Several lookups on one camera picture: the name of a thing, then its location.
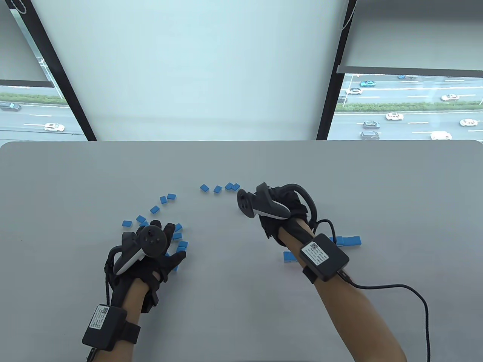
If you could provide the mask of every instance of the sticker label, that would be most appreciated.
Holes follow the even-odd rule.
[[[308,243],[302,250],[315,265],[320,265],[329,258],[315,241]]]
[[[97,306],[94,315],[92,316],[91,324],[89,328],[101,329],[106,319],[107,312],[109,311],[108,306]]]

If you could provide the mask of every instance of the green hedge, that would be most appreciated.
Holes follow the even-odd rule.
[[[479,102],[439,102],[439,103],[341,103],[337,104],[336,112],[408,112],[408,111],[469,111],[483,110]]]
[[[0,101],[2,102],[19,102],[19,103],[41,103],[41,104],[67,104],[65,99],[58,96],[42,96],[36,94],[16,94],[16,93],[0,93]]]

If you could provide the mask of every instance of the black box module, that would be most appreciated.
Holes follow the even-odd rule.
[[[328,281],[349,262],[349,257],[324,234],[300,249],[300,258],[322,281]]]

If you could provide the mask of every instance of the teal car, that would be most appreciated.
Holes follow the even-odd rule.
[[[373,82],[373,81],[363,81],[363,82],[360,83],[360,86],[361,87],[365,87],[365,88],[375,87],[376,86],[376,82]]]

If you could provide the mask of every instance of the forearm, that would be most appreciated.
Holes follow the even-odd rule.
[[[149,287],[141,279],[134,280],[122,305],[122,308],[128,312],[126,321],[138,324],[142,303],[148,291]],[[111,352],[97,352],[93,362],[131,362],[133,349],[132,343],[117,341]]]
[[[310,228],[299,220],[307,231]],[[279,239],[299,257],[301,243],[280,228]],[[406,356],[384,320],[367,297],[339,276],[327,282],[315,281],[315,288],[330,319],[356,362],[406,362]]]

